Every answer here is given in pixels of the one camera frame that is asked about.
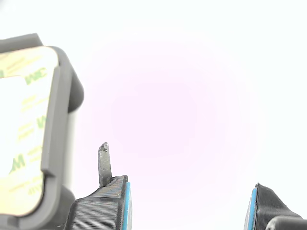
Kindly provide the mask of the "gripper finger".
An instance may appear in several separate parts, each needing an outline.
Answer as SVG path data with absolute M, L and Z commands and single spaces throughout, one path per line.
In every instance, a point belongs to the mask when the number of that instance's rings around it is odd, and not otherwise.
M 272 189 L 257 183 L 249 200 L 244 230 L 307 230 L 307 220 L 291 211 Z
M 131 185 L 126 175 L 112 176 L 108 143 L 98 150 L 99 188 L 71 206 L 66 230 L 131 230 Z

